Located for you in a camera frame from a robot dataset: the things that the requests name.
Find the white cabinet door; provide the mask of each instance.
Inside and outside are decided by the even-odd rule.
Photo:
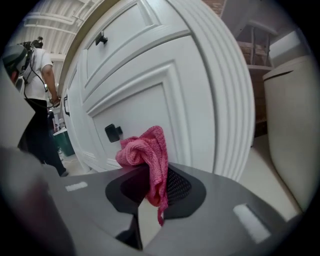
[[[86,121],[87,115],[84,113],[82,108],[82,102],[80,99],[80,90],[78,84],[78,72],[71,81],[70,88],[68,91],[68,103],[70,112],[71,124],[67,124],[74,131],[74,141],[78,143],[73,143],[80,151],[85,162],[93,163],[94,165],[100,166],[100,157],[97,154],[94,142],[92,140],[91,131]]]
[[[103,148],[106,170],[119,167],[115,156],[120,141],[111,143],[105,132],[114,124],[121,127],[123,139],[161,126],[170,162],[213,171],[212,93],[191,36],[161,44],[128,62],[97,87],[83,109]]]
[[[72,120],[70,118],[70,115],[66,114],[66,113],[70,114],[70,104],[69,104],[69,101],[68,101],[69,89],[66,89],[64,95],[66,97],[63,97],[65,99],[64,99],[64,101],[62,103],[62,109],[64,111],[63,117],[64,117],[65,126],[67,128],[68,136],[69,136],[72,148],[73,148],[73,150],[74,150],[74,152],[76,154],[76,157],[78,158],[82,168],[85,171],[88,172],[88,171],[90,171],[90,169],[89,169],[88,165],[84,163],[82,150],[80,149],[80,146],[79,146],[79,142],[78,142],[78,138],[76,136],[76,132],[75,132],[75,128],[74,128],[73,122],[72,122]]]

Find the white wall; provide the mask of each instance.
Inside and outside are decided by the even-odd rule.
[[[300,40],[297,31],[287,34],[270,45],[269,56],[275,68],[295,58],[308,54],[307,47]]]

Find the green bucket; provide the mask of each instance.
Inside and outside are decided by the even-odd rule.
[[[53,135],[53,138],[66,157],[69,157],[75,154],[74,148],[71,145],[68,131],[66,128],[56,132]]]

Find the black pants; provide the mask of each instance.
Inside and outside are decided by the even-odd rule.
[[[35,111],[24,133],[27,150],[41,163],[55,167],[61,176],[66,168],[63,166],[54,141],[49,135],[48,111],[45,108],[47,102],[39,99],[27,100],[27,102]]]

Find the person's arm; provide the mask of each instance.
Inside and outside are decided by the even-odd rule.
[[[49,90],[49,92],[52,95],[52,101],[53,103],[56,103],[59,98],[56,91],[56,84],[55,84],[55,75],[54,71],[52,69],[52,65],[46,65],[42,68],[42,77],[44,79],[44,82],[46,83],[46,86]]]

